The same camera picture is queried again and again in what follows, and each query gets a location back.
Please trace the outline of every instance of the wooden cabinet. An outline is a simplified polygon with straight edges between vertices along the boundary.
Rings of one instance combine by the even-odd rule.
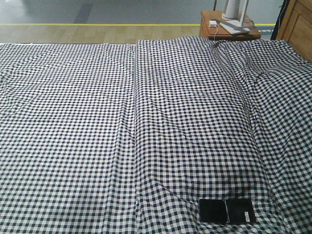
[[[261,34],[249,17],[245,18],[244,25],[250,27],[250,32],[245,34],[232,35],[219,25],[221,21],[225,21],[221,16],[222,11],[202,11],[199,36],[202,38],[209,38],[211,40],[254,40],[261,38]],[[208,24],[210,20],[217,21],[218,29],[209,27]]]

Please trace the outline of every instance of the gray floor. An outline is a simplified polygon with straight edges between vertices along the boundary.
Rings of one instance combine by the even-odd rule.
[[[283,0],[250,0],[256,23],[275,23]],[[214,0],[0,0],[0,23],[200,23]],[[217,10],[223,10],[219,0]]]

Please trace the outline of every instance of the gingham bedsheet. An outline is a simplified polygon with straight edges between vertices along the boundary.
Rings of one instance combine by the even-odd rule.
[[[0,233],[310,233],[312,66],[284,41],[0,45]],[[199,219],[250,198],[257,222]]]

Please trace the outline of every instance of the white charger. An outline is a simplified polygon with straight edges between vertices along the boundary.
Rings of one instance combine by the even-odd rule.
[[[217,28],[217,23],[215,20],[210,20],[209,21],[209,27],[211,28]]]

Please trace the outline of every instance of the black card holder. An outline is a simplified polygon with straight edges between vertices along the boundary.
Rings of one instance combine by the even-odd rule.
[[[205,223],[225,224],[228,220],[224,200],[199,200],[200,220]]]
[[[256,223],[250,199],[199,200],[200,220],[217,224]]]

